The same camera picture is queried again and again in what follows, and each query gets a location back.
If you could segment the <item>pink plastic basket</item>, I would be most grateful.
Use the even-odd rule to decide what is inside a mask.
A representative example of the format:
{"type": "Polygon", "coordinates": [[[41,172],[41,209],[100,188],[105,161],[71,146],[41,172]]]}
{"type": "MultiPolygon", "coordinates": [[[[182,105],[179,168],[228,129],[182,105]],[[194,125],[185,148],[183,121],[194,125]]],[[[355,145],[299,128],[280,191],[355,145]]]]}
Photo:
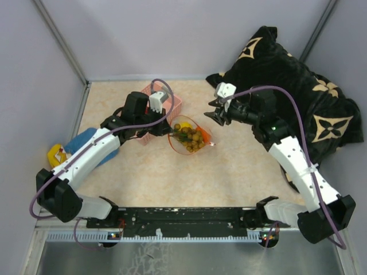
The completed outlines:
{"type": "MultiPolygon", "coordinates": [[[[163,108],[166,110],[166,112],[168,112],[172,104],[171,104],[171,96],[169,95],[169,90],[167,89],[167,87],[164,86],[162,83],[155,82],[152,89],[151,84],[149,84],[148,86],[146,86],[144,89],[141,90],[142,93],[147,95],[151,95],[151,91],[154,92],[162,91],[168,94],[169,98],[163,103],[163,108]]],[[[182,107],[182,100],[177,95],[175,95],[173,110],[167,117],[168,123],[171,123],[171,121],[181,113],[181,107],[182,107]]],[[[153,136],[150,133],[146,133],[144,136],[137,138],[136,140],[139,144],[146,146],[153,139],[155,139],[155,136],[153,136]]]]}

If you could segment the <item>red orange tangerine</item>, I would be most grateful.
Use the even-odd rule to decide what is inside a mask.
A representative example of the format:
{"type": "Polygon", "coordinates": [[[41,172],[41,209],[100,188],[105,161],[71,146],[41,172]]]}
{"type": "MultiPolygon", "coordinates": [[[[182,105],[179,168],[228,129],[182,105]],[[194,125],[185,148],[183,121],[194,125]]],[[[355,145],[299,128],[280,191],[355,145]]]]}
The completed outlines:
{"type": "Polygon", "coordinates": [[[211,134],[208,131],[204,130],[203,128],[201,128],[199,131],[201,132],[202,141],[205,144],[210,144],[212,142],[211,134]]]}

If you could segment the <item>yellow lemon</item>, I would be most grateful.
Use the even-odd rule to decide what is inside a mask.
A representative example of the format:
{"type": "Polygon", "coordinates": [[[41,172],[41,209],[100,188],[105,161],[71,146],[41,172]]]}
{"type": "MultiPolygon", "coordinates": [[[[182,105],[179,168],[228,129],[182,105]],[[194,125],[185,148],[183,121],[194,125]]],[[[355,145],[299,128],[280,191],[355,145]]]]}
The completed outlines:
{"type": "Polygon", "coordinates": [[[188,122],[181,122],[180,123],[180,126],[181,126],[181,129],[183,129],[183,128],[192,129],[193,128],[192,125],[190,123],[188,123],[188,122]]]}

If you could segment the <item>brown longan bunch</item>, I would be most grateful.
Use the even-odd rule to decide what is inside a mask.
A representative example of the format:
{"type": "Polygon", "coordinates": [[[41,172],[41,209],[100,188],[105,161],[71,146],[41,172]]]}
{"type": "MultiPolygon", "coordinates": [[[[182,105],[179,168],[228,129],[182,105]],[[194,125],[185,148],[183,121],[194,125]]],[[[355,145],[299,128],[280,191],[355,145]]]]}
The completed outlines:
{"type": "Polygon", "coordinates": [[[173,127],[172,137],[182,145],[188,154],[197,152],[201,148],[205,147],[205,143],[202,141],[200,129],[197,128],[183,128],[179,123],[176,123],[173,127]]]}

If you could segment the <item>clear zip top bag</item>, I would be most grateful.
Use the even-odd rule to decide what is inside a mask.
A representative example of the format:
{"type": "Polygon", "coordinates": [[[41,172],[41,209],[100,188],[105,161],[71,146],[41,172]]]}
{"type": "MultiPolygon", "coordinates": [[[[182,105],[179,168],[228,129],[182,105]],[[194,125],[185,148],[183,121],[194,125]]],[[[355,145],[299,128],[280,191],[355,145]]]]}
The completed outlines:
{"type": "Polygon", "coordinates": [[[168,142],[181,155],[193,155],[216,145],[211,131],[187,116],[174,117],[170,126],[173,131],[168,135],[168,142]]]}

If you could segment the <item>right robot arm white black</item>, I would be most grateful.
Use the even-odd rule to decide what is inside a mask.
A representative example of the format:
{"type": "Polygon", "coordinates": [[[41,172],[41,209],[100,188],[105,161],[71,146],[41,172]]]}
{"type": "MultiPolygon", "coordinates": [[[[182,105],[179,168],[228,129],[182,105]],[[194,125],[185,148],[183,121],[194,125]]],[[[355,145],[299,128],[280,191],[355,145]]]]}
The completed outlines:
{"type": "Polygon", "coordinates": [[[273,91],[252,93],[248,104],[227,93],[215,97],[209,102],[215,111],[205,116],[221,126],[232,121],[250,124],[255,139],[290,176],[303,198],[303,205],[277,197],[259,202],[257,222],[264,227],[275,222],[297,227],[310,243],[335,236],[334,244],[346,249],[340,232],[347,228],[356,203],[350,195],[342,196],[332,188],[310,162],[306,142],[298,141],[287,122],[277,115],[273,91]]]}

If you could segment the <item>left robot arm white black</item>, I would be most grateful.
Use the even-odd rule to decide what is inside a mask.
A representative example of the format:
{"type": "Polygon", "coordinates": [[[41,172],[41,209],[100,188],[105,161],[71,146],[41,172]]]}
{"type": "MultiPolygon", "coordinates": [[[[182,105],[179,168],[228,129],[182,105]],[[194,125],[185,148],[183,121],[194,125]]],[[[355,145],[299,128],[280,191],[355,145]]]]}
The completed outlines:
{"type": "Polygon", "coordinates": [[[163,91],[146,95],[131,92],[123,107],[106,118],[93,136],[64,163],[36,175],[38,203],[61,222],[75,218],[96,218],[107,227],[118,223],[119,213],[113,203],[105,198],[77,194],[84,179],[110,153],[126,141],[150,133],[164,136],[171,133],[167,121],[168,111],[163,103],[169,98],[163,91]]]}

